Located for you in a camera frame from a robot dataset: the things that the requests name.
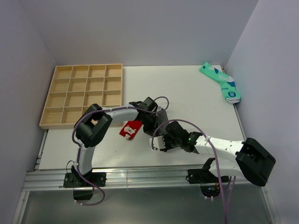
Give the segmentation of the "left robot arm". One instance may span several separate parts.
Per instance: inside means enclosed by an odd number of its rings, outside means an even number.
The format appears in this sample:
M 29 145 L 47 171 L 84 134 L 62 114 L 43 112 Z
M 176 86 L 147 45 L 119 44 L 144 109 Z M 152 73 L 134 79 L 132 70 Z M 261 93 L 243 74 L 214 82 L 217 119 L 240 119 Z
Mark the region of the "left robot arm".
M 159 119 L 167 118 L 166 110 L 150 97 L 144 101 L 110 108 L 92 104 L 76 122 L 71 137 L 78 146 L 76 161 L 71 168 L 74 181 L 79 186 L 90 183 L 95 147 L 102 142 L 111 125 L 125 121 L 140 121 L 145 128 L 144 132 L 152 135 Z

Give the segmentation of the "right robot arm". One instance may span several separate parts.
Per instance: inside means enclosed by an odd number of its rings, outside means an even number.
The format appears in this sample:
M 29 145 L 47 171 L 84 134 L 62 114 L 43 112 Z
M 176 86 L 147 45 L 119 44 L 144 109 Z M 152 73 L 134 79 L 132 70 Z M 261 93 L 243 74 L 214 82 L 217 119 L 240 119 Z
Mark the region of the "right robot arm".
M 276 159 L 257 140 L 224 140 L 208 136 L 202 130 L 187 132 L 179 120 L 169 120 L 160 125 L 164 131 L 155 130 L 149 145 L 154 150 L 168 151 L 181 148 L 188 153 L 203 154 L 208 160 L 202 176 L 207 182 L 218 176 L 246 178 L 250 183 L 264 187 L 276 164 Z

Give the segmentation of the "aluminium frame rail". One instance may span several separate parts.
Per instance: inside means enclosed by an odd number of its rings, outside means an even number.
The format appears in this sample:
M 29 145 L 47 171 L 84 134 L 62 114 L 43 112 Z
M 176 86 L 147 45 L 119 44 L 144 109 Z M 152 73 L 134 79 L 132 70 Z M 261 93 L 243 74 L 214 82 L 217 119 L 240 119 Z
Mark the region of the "aluminium frame rail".
M 96 168 L 94 172 L 105 172 L 106 189 L 132 189 L 188 186 L 187 170 L 201 166 L 158 166 L 140 168 Z M 22 191 L 65 190 L 65 169 L 36 170 L 26 173 Z

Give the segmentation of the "mint green patterned sock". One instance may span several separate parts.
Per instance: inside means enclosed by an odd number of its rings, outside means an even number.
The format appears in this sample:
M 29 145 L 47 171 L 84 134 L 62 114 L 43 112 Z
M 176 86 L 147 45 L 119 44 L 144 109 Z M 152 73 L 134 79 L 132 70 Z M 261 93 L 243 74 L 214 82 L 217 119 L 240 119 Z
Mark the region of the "mint green patterned sock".
M 240 102 L 241 95 L 236 90 L 235 82 L 231 76 L 226 75 L 221 70 L 210 65 L 208 62 L 205 62 L 199 71 L 220 84 L 222 95 L 228 103 L 235 104 Z

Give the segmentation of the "wooden compartment tray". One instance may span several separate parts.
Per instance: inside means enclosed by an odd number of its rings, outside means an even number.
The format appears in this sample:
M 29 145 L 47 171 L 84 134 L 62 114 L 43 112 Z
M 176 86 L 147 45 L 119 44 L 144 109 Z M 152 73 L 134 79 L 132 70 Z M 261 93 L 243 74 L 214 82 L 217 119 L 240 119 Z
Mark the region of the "wooden compartment tray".
M 122 105 L 122 64 L 56 66 L 39 126 L 72 128 L 92 104 Z

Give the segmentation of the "red Santa sock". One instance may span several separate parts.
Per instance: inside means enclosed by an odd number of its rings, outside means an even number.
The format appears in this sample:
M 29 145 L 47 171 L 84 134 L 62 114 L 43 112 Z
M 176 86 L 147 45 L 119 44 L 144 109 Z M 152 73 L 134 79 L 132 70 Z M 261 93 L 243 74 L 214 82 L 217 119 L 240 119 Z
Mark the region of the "red Santa sock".
M 127 140 L 132 140 L 136 136 L 141 126 L 142 123 L 138 120 L 128 121 L 119 132 L 119 135 Z

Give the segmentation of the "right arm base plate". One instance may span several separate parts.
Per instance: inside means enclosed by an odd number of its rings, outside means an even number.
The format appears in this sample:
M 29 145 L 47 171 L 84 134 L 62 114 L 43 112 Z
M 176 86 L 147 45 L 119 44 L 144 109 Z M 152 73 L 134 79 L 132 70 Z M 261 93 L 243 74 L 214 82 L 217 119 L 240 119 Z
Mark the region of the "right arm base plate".
M 212 174 L 209 170 L 203 168 L 195 168 L 187 170 L 185 178 L 190 184 L 200 183 L 219 183 L 219 178 Z

